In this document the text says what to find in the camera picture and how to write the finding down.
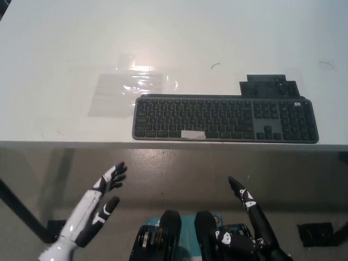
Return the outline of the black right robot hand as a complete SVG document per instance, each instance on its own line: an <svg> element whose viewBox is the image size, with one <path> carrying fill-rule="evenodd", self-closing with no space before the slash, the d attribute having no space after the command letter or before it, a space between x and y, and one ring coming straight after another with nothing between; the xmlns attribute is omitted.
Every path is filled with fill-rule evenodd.
<svg viewBox="0 0 348 261"><path fill-rule="evenodd" d="M218 246L231 253L243 257L252 257L260 253L266 260L287 260L288 256L280 248L278 240L261 207L249 191L232 176L228 182L235 196L243 204L255 236L247 237L241 234L232 234L224 229L215 231L215 241Z"/></svg>

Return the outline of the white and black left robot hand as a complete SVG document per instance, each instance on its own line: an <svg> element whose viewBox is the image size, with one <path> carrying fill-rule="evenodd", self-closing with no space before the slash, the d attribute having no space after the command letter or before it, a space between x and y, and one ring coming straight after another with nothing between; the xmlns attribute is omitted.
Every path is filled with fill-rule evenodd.
<svg viewBox="0 0 348 261"><path fill-rule="evenodd" d="M120 199L114 196L101 209L98 206L107 193L122 186L126 171L123 161L112 166L85 192L62 228L60 239L85 247L97 235Z"/></svg>

